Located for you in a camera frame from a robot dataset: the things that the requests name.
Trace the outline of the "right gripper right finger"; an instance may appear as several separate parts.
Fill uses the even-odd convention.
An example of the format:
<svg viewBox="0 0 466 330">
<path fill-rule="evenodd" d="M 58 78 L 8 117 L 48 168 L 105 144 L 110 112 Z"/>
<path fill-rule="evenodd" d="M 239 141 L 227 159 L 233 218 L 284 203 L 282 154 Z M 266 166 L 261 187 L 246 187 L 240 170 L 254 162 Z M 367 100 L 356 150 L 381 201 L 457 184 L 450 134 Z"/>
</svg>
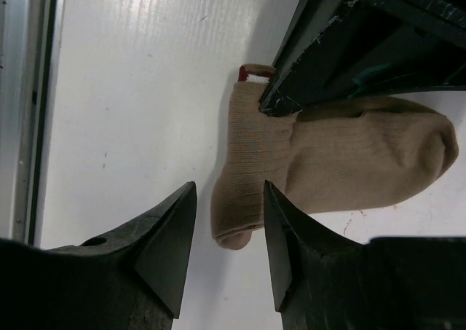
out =
<svg viewBox="0 0 466 330">
<path fill-rule="evenodd" d="M 275 309 L 285 329 L 463 329 L 465 239 L 378 237 L 359 244 L 264 184 Z"/>
</svg>

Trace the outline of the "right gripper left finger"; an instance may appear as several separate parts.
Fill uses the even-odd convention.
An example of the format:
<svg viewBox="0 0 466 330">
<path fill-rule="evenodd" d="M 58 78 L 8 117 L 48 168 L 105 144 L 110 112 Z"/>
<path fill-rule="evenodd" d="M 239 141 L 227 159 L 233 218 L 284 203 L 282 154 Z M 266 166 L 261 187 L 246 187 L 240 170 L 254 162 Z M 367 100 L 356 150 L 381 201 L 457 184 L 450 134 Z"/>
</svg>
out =
<svg viewBox="0 0 466 330">
<path fill-rule="evenodd" d="M 86 240 L 42 250 L 1 241 L 3 329 L 170 329 L 181 310 L 197 211 L 188 182 Z"/>
</svg>

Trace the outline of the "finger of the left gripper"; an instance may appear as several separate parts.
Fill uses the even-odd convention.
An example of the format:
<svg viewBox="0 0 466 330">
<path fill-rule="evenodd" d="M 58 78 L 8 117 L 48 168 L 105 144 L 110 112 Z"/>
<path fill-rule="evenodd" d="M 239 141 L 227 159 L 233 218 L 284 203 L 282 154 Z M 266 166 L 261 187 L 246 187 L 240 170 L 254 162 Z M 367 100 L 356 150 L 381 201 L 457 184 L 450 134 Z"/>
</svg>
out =
<svg viewBox="0 0 466 330">
<path fill-rule="evenodd" d="M 299 0 L 259 101 L 273 117 L 365 95 L 465 88 L 465 0 Z"/>
<path fill-rule="evenodd" d="M 362 79 L 364 0 L 299 0 L 274 79 Z"/>
</svg>

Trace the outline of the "brown sock red stripes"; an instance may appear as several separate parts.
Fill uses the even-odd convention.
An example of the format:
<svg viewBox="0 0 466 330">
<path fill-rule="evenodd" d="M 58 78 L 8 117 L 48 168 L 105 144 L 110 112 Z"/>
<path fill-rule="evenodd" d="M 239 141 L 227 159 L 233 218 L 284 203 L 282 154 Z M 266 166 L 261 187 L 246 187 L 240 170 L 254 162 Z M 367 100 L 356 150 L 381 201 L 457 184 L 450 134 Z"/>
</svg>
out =
<svg viewBox="0 0 466 330">
<path fill-rule="evenodd" d="M 455 162 L 452 122 L 392 96 L 323 103 L 269 117 L 259 100 L 275 70 L 240 67 L 229 100 L 226 161 L 213 189 L 210 224 L 222 248 L 244 248 L 264 225 L 264 183 L 305 213 L 398 204 Z"/>
</svg>

